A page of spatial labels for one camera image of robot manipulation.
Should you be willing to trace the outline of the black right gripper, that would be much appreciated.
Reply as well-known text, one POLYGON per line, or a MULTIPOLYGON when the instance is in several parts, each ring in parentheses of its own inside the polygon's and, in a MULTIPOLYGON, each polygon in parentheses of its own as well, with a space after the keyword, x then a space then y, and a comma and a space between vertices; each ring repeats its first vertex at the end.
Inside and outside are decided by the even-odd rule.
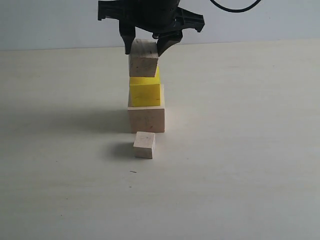
POLYGON ((179 0, 99 0, 97 19, 118 20, 119 34, 129 55, 136 38, 136 28, 159 35, 157 53, 181 42, 184 29, 198 33, 205 26, 200 14, 179 7, 179 0))

